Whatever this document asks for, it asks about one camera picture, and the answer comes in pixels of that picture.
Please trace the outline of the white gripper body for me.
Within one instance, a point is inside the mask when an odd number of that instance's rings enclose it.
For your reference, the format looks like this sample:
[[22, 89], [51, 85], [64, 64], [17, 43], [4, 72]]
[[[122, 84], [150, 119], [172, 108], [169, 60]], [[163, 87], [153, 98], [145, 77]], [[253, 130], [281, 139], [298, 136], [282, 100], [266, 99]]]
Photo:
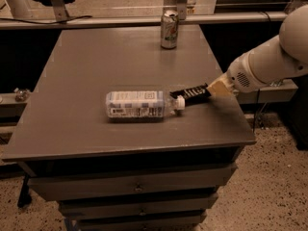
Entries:
[[248, 54], [244, 53], [229, 65], [227, 76], [239, 92], [252, 92], [264, 87], [251, 70]]

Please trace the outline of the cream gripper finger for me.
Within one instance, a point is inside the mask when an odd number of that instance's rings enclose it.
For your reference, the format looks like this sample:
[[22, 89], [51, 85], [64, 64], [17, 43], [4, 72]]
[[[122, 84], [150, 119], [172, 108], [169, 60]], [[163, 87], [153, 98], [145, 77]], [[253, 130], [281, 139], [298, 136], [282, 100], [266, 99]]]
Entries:
[[222, 82], [211, 84], [207, 88], [208, 92], [213, 96], [236, 96], [237, 93], [233, 90], [229, 90]]
[[215, 87], [218, 84], [224, 84], [224, 86], [229, 90], [231, 90], [233, 88], [233, 82], [232, 82], [231, 78], [226, 73], [223, 73], [222, 75], [220, 75], [215, 81], [213, 81], [210, 84], [210, 86]]

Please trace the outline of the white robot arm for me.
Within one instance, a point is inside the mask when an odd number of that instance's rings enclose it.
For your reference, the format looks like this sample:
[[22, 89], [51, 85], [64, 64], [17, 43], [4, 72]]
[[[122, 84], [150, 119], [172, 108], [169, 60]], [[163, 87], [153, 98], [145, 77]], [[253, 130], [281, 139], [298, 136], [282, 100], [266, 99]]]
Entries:
[[249, 93], [308, 74], [308, 5], [289, 13], [279, 34], [243, 53], [208, 87], [211, 95]]

